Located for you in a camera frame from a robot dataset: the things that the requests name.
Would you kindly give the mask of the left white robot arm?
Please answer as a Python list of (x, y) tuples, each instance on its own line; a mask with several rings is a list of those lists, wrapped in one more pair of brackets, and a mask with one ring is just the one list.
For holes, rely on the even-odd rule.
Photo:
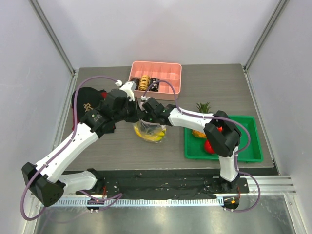
[(100, 194), (104, 179), (94, 169), (64, 175), (65, 169), (88, 146), (93, 144), (120, 121), (138, 121), (138, 102), (132, 83), (127, 82), (108, 92), (97, 108), (87, 112), (68, 136), (53, 152), (36, 164), (27, 162), (21, 171), (28, 190), (45, 206), (55, 204), (63, 195), (80, 190)]

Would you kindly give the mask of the clear zip top bag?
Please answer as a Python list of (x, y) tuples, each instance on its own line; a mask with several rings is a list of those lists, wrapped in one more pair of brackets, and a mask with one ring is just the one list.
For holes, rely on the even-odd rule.
[(151, 114), (142, 107), (143, 102), (139, 102), (140, 109), (145, 113), (144, 117), (133, 124), (135, 133), (145, 141), (160, 143), (166, 137), (166, 126), (157, 123)]

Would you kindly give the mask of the fake pineapple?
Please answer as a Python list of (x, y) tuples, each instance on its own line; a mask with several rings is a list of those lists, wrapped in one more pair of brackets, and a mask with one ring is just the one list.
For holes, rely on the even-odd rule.
[[(210, 102), (206, 102), (206, 103), (197, 103), (196, 104), (197, 106), (197, 109), (200, 113), (203, 113), (203, 114), (207, 114), (210, 112)], [(200, 131), (197, 131), (197, 130), (192, 130), (192, 134), (194, 137), (196, 138), (200, 138), (200, 139), (205, 139), (206, 138), (206, 135)]]

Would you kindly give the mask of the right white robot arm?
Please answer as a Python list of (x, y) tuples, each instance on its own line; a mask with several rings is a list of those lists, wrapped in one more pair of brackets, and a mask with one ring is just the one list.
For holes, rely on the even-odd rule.
[(204, 133), (212, 150), (219, 157), (221, 189), (230, 193), (237, 188), (239, 173), (235, 155), (238, 153), (241, 132), (225, 112), (197, 113), (176, 105), (163, 106), (153, 97), (145, 96), (141, 96), (140, 105), (150, 115), (152, 122)]

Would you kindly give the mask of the red fake tomato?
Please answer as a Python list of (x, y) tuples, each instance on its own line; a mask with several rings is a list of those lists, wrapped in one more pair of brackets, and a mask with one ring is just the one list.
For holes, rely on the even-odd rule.
[(204, 150), (208, 154), (211, 154), (211, 155), (215, 154), (208, 140), (206, 140), (204, 143)]

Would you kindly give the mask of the yellow fake banana bunch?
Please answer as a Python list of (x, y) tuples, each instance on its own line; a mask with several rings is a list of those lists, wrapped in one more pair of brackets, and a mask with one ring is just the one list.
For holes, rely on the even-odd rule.
[(135, 133), (148, 142), (158, 143), (166, 136), (166, 127), (160, 124), (137, 122), (133, 127)]

